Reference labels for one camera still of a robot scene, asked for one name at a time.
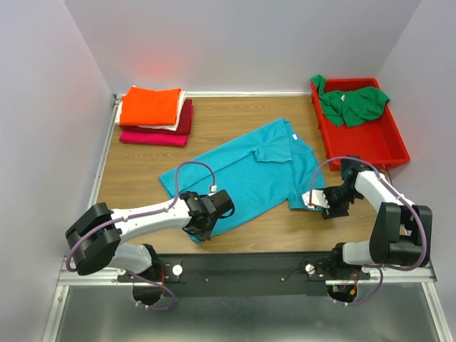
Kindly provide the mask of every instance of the red folded cloth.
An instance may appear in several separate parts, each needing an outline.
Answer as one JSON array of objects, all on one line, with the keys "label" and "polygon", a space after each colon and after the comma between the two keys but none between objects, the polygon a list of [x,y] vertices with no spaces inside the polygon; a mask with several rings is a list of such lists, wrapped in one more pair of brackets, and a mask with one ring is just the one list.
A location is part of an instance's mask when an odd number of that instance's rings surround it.
[{"label": "red folded cloth", "polygon": [[193,104],[192,100],[187,99],[182,106],[180,112],[179,125],[177,130],[156,130],[154,128],[144,128],[138,126],[124,126],[121,125],[121,128],[125,132],[139,132],[139,133],[162,133],[167,135],[189,135],[192,130],[192,120],[193,120]]},{"label": "red folded cloth", "polygon": [[120,134],[119,140],[124,144],[146,144],[184,147],[187,144],[188,135],[168,135],[161,133],[138,133],[123,131]]}]

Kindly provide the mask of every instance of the white wall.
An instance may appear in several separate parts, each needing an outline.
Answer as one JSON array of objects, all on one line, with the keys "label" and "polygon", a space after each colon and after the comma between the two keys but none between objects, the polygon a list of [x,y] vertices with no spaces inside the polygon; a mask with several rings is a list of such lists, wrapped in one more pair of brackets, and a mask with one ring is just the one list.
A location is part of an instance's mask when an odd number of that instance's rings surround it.
[{"label": "white wall", "polygon": [[113,98],[61,0],[0,17],[0,340],[40,341]]},{"label": "white wall", "polygon": [[433,211],[431,257],[437,291],[456,336],[456,2],[423,0],[378,80],[411,161],[394,185]]},{"label": "white wall", "polygon": [[109,86],[310,91],[374,76],[419,0],[65,0]]}]

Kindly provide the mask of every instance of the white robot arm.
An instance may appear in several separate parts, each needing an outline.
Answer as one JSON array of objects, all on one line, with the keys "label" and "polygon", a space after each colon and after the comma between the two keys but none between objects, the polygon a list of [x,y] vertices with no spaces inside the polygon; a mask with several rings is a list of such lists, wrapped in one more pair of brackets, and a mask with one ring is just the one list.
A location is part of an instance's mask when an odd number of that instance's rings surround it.
[{"label": "white robot arm", "polygon": [[[341,186],[313,190],[312,203],[309,199],[310,192],[307,192],[303,194],[304,204],[310,209],[320,207],[323,218],[332,219],[348,216],[349,204],[353,204],[356,198],[365,197],[376,210],[377,220],[369,240],[336,245],[333,249],[334,266],[343,264],[410,266],[420,257],[423,245],[426,248],[426,255],[419,266],[425,266],[430,254],[431,210],[426,206],[416,205],[400,195],[384,175],[362,166],[360,162],[344,160],[341,163],[341,174],[344,181]],[[410,205],[418,213],[425,230],[426,244],[422,244],[417,222],[405,204]],[[409,234],[402,235],[401,227],[404,227]]]},{"label": "white robot arm", "polygon": [[78,274],[92,274],[107,266],[136,274],[152,268],[160,269],[152,246],[135,246],[126,242],[169,228],[183,229],[200,241],[208,240],[217,220],[234,213],[234,204],[225,190],[210,195],[183,192],[174,205],[171,205],[172,202],[114,210],[109,210],[106,203],[93,205],[66,232],[70,249],[94,227],[104,222],[114,223],[88,239],[84,238],[73,255]]}]

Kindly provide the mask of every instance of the wooden table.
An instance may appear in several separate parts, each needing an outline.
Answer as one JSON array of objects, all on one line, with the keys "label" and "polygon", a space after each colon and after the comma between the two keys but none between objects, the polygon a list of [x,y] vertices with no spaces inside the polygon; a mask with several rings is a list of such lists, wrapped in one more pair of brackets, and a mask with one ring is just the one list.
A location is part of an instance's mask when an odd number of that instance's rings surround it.
[{"label": "wooden table", "polygon": [[[310,97],[194,98],[193,105],[192,134],[184,148],[124,145],[119,141],[121,129],[115,127],[98,202],[107,202],[111,209],[164,202],[168,197],[159,175],[281,116],[291,121],[317,159],[325,160]],[[341,184],[339,172],[325,167],[323,174],[327,185]],[[285,202],[201,244],[195,244],[181,229],[156,232],[131,242],[151,244],[159,253],[324,251],[338,242],[369,239],[375,217],[366,200],[356,200],[349,217],[331,220],[323,220],[316,212],[291,211]]]}]

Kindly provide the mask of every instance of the turquoise polo shirt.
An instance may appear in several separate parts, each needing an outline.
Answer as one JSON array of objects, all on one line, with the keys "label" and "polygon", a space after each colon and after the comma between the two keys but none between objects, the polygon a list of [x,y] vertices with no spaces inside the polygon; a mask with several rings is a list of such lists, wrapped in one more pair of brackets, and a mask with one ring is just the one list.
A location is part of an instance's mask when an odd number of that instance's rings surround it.
[{"label": "turquoise polo shirt", "polygon": [[[222,234],[288,200],[290,209],[307,209],[302,194],[309,191],[318,167],[313,150],[294,132],[291,123],[279,118],[250,133],[206,152],[194,160],[205,162],[215,172],[217,189],[231,197],[234,214],[219,219],[211,236]],[[160,175],[168,196],[175,196],[175,169]],[[200,165],[185,165],[179,171],[180,192],[205,195],[212,178]],[[315,188],[324,187],[321,172]]]}]

